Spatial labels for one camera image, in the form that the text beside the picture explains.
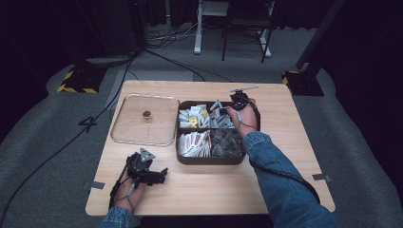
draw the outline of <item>hand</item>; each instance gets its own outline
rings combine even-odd
[[[254,99],[249,99],[254,105],[256,101]],[[258,121],[256,120],[256,114],[251,105],[247,105],[242,111],[240,111],[241,123],[238,120],[237,111],[231,106],[227,106],[226,110],[231,117],[234,127],[242,135],[242,137],[247,134],[258,130]]]
[[[130,189],[133,180],[127,175],[127,171],[122,176],[122,184],[119,187],[118,192],[116,193],[115,202],[113,206],[116,207],[123,207],[131,213],[134,212],[134,208],[139,205],[140,199],[142,198],[143,192],[145,187],[147,186],[146,183],[140,183],[139,186],[128,196],[127,192]]]

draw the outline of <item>gray carpet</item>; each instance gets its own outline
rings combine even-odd
[[[221,31],[214,29],[204,33],[201,55],[193,54],[193,36],[151,50],[197,67],[194,69],[208,82],[279,84],[281,72],[295,69],[314,33],[306,29],[275,30],[270,46],[272,57],[264,64],[259,61],[259,47],[229,47],[223,62]],[[21,181],[83,130],[78,123],[89,116],[96,117],[104,109],[125,66],[107,71],[98,94],[57,92],[69,69],[70,66],[61,69],[48,81],[48,97],[30,110],[0,145],[2,212]],[[145,52],[133,61],[130,70],[189,72]],[[336,219],[342,227],[403,227],[403,212],[394,186],[337,101],[329,75],[322,70],[317,78],[325,97],[294,97],[294,100],[320,167],[332,179],[328,185],[336,203]],[[193,80],[202,78],[194,74]],[[113,109],[100,115],[97,125],[61,150],[27,181],[10,205],[4,227],[97,226],[102,218],[86,214],[88,191],[83,185],[95,176],[110,115]]]
[[[108,105],[112,99],[115,97],[116,93],[118,93],[117,98],[119,98],[120,93],[120,85],[122,80],[141,80],[141,81],[182,81],[182,82],[193,82],[193,72],[191,71],[153,71],[153,70],[136,70],[136,71],[128,71],[125,75],[125,70],[121,70],[118,72],[116,76],[115,83],[113,84],[112,89],[110,90],[109,97],[106,100],[105,106],[107,108],[115,108],[115,105]]]

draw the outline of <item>glass tray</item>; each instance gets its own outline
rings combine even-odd
[[[175,140],[179,100],[146,94],[129,94],[119,110],[110,136],[117,143],[167,146]],[[149,119],[144,113],[149,111]]]

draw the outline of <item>sleeve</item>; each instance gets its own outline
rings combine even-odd
[[[292,162],[261,132],[243,139],[249,159],[258,167],[302,176]],[[275,227],[338,227],[333,215],[301,183],[256,170],[260,192]]]
[[[98,228],[125,228],[140,226],[140,219],[123,207],[112,207],[99,224]]]

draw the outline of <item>metal chair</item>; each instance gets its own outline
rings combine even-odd
[[[276,4],[264,0],[230,0],[226,15],[226,26],[223,30],[222,60],[225,58],[227,43],[251,44],[251,42],[241,40],[228,40],[229,30],[255,30],[259,39],[254,43],[259,43],[260,46],[264,47],[261,57],[263,63],[274,28],[275,8]],[[264,37],[266,30],[268,30],[267,38]]]

